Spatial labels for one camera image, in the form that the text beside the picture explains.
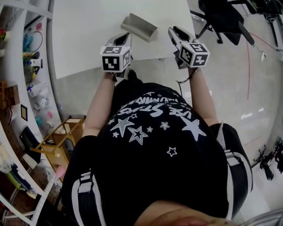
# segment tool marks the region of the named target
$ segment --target cable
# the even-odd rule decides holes
[[[184,81],[177,81],[177,80],[176,80],[176,82],[178,83],[179,88],[180,88],[181,96],[183,96],[181,84],[183,84],[183,83],[187,82],[188,80],[190,80],[190,79],[195,75],[195,73],[198,71],[198,69],[199,69],[199,68],[196,68],[196,69],[193,71],[193,73],[192,73],[186,80],[184,80]]]
[[[117,75],[118,73],[115,73],[115,74],[114,74],[114,72],[111,72],[111,74],[113,75],[113,77],[112,77],[113,81],[116,83],[116,82],[117,82],[116,75]]]
[[[37,31],[37,30],[34,31],[34,33],[40,33],[40,35],[41,35],[41,43],[40,43],[39,47],[35,51],[31,51],[32,53],[36,52],[41,47],[41,45],[43,43],[43,35],[42,35],[42,33],[40,31]]]
[[[250,62],[249,62],[249,45],[248,45],[248,41],[247,41],[247,50],[248,50],[249,83],[250,83],[250,79],[251,79],[251,67],[250,67]],[[247,100],[249,99],[249,83],[248,83],[248,96],[247,96]]]
[[[257,47],[257,45],[253,45],[253,47]],[[258,51],[261,53],[262,51],[260,50],[260,48],[258,48],[257,47],[257,49],[258,49]]]
[[[270,48],[275,49],[273,46],[271,46],[270,44],[268,44],[265,40],[261,39],[260,37],[258,37],[256,34],[250,33],[251,35],[257,37],[258,39],[260,39],[261,41],[263,41],[265,44],[267,44]]]

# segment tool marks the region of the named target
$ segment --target red cable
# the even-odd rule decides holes
[[[248,50],[248,63],[249,63],[249,45],[248,45],[248,41],[247,41],[247,50]],[[251,79],[251,68],[250,68],[250,64],[249,64],[249,82]],[[247,100],[249,99],[249,84],[248,84],[248,96],[247,96]]]
[[[263,41],[265,44],[267,44],[268,46],[270,46],[271,48],[275,49],[273,46],[269,45],[265,40],[261,39],[260,37],[258,37],[257,35],[250,33],[251,35],[257,37],[258,39],[260,39],[261,41]]]

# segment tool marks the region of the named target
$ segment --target fiducial marker cube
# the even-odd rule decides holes
[[[182,43],[179,58],[190,68],[205,67],[210,55],[202,43]]]
[[[100,55],[104,72],[123,72],[130,64],[129,46],[102,46]]]

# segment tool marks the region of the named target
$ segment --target wooden chair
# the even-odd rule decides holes
[[[76,145],[83,135],[84,121],[85,118],[76,119],[69,117],[54,129],[36,148],[30,148],[30,150],[45,154],[54,171],[57,170],[58,166],[67,169],[70,155],[64,142],[66,139],[70,139],[73,146]]]

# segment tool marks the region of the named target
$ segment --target chair leg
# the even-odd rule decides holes
[[[203,27],[203,29],[201,30],[201,32],[200,32],[199,34],[196,34],[196,35],[195,35],[195,38],[196,38],[196,39],[200,38],[200,37],[203,35],[203,33],[207,30],[208,26],[209,26],[209,23],[206,23],[206,25]]]
[[[201,14],[201,13],[198,13],[198,12],[195,12],[195,11],[192,11],[192,10],[190,10],[190,13],[206,20],[204,14]]]
[[[215,33],[216,33],[216,35],[218,37],[217,43],[218,44],[223,44],[223,40],[222,40],[222,37],[221,37],[220,33],[219,32],[215,32]]]

